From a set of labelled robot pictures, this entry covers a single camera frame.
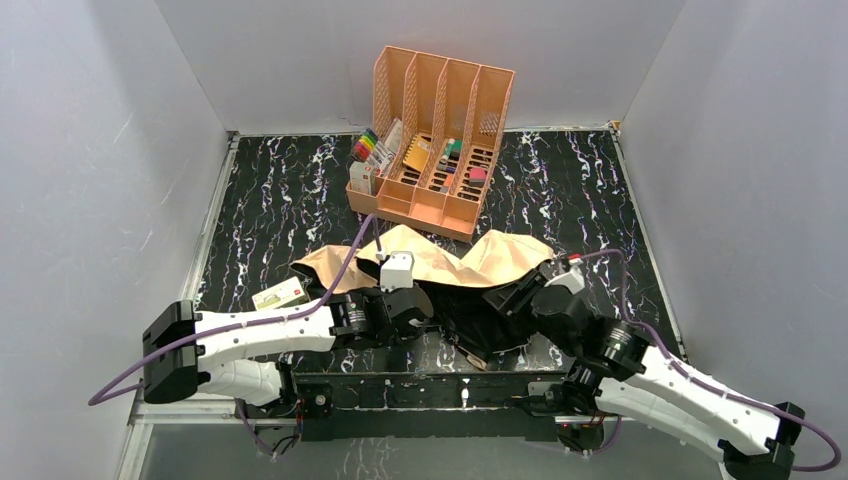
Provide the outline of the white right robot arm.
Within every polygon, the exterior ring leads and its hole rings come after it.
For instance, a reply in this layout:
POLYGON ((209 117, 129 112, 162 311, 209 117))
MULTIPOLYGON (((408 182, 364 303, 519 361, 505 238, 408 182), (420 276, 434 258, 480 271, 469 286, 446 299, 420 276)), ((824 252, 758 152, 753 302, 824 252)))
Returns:
POLYGON ((548 261, 484 293, 504 319, 541 334, 574 360, 565 385, 575 409, 624 415, 697 447, 734 479, 787 479, 805 412, 755 401, 669 353, 647 328, 593 312, 577 259, 548 261))

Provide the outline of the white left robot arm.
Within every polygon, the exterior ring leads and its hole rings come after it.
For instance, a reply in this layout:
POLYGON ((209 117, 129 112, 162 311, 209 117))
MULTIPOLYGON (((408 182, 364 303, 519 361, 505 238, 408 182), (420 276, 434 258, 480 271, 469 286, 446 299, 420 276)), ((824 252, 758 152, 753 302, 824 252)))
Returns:
POLYGON ((390 293, 360 288, 240 313, 197 311, 191 302, 177 301, 142 335, 150 360, 143 367, 143 397, 149 404, 169 404, 207 393, 264 406, 287 387, 280 368, 264 356, 402 344, 418 337, 433 315, 418 286, 390 293))

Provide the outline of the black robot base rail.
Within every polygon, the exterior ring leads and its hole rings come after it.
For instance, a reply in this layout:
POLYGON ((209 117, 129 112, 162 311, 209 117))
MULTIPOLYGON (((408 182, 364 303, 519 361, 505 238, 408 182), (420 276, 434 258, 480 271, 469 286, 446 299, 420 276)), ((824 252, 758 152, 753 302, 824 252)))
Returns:
POLYGON ((275 449, 355 438, 520 438, 594 449, 606 416, 574 397, 562 373, 296 374, 283 396, 237 414, 275 449))

